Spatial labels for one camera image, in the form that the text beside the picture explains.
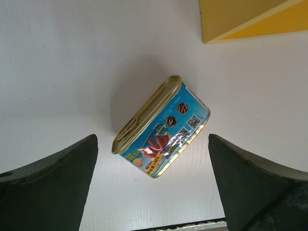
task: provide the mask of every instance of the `pull tab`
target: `pull tab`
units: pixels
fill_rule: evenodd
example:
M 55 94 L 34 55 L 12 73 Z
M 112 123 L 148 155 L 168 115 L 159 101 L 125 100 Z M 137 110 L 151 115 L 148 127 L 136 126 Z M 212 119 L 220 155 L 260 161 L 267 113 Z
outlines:
M 132 120 L 127 126 L 126 128 L 119 134 L 118 138 L 116 139 L 116 141 L 121 141 L 134 127 L 136 127 L 138 125 L 138 118 L 135 118 L 134 120 Z

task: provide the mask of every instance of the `metal can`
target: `metal can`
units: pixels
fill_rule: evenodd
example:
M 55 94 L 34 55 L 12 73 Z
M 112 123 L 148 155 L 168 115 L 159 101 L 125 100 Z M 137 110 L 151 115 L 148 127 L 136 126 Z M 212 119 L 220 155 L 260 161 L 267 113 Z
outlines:
M 182 82 L 169 77 L 119 132 L 112 153 L 152 178 L 159 177 L 199 134 L 209 108 Z

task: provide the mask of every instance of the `white backdrop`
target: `white backdrop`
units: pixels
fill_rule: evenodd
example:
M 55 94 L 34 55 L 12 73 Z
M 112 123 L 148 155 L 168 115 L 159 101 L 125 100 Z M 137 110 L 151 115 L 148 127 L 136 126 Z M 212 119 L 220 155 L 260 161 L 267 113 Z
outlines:
M 111 154 L 170 75 L 212 111 L 158 179 Z M 198 0 L 1 0 L 0 172 L 95 133 L 81 231 L 224 217 L 208 134 L 308 171 L 308 33 L 204 45 Z

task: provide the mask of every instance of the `yellow wooden object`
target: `yellow wooden object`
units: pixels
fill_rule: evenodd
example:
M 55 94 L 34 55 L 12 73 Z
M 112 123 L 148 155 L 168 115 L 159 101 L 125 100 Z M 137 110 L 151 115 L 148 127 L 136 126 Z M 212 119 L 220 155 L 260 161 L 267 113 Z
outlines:
M 204 43 L 308 30 L 308 0 L 200 0 Z

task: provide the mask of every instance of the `metal edge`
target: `metal edge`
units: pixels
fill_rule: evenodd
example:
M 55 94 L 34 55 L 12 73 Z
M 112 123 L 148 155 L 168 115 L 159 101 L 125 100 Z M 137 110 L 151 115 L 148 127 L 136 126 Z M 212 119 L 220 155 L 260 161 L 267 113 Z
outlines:
M 170 81 L 171 77 L 179 77 L 178 83 L 174 87 L 174 89 L 171 91 L 169 95 L 167 95 L 162 101 L 163 103 L 160 105 L 157 105 L 157 107 L 153 110 L 152 114 L 150 115 L 151 119 L 149 119 L 147 122 L 145 122 L 142 126 L 142 128 L 136 130 L 136 135 L 132 136 L 130 139 L 128 139 L 127 144 L 123 145 L 118 150 L 114 149 L 114 142 L 118 135 L 131 123 L 133 119 L 135 119 L 156 97 L 156 95 L 159 94 L 159 92 L 163 89 L 163 87 Z M 158 114 L 163 110 L 163 108 L 173 99 L 173 97 L 179 92 L 183 84 L 181 76 L 170 76 L 163 84 L 160 85 L 160 87 L 155 91 L 155 93 L 147 100 L 147 102 L 139 109 L 139 111 L 133 116 L 133 118 L 120 130 L 120 132 L 116 135 L 113 144 L 112 144 L 112 154 L 123 154 L 127 151 L 127 149 L 134 143 L 134 141 L 146 130 L 146 128 L 149 126 L 149 124 L 158 116 Z
M 177 153 L 174 154 L 174 156 L 171 158 L 171 160 L 163 167 L 163 169 L 154 177 L 151 177 L 153 179 L 160 177 L 169 167 L 170 165 L 178 158 L 178 156 L 187 148 L 187 146 L 194 140 L 194 138 L 196 138 L 196 136 L 200 133 L 200 131 L 205 127 L 205 125 L 207 124 L 209 118 L 211 117 L 211 111 L 210 109 L 207 107 L 209 113 L 208 116 L 206 118 L 206 120 L 204 121 L 204 123 L 197 129 L 197 131 L 190 137 L 189 140 L 187 140 L 187 142 L 183 145 L 183 147 L 180 148 L 180 150 L 177 151 Z
M 150 228 L 139 231 L 228 231 L 225 218 L 201 221 L 194 223 L 186 223 L 179 225 L 171 225 L 166 227 Z

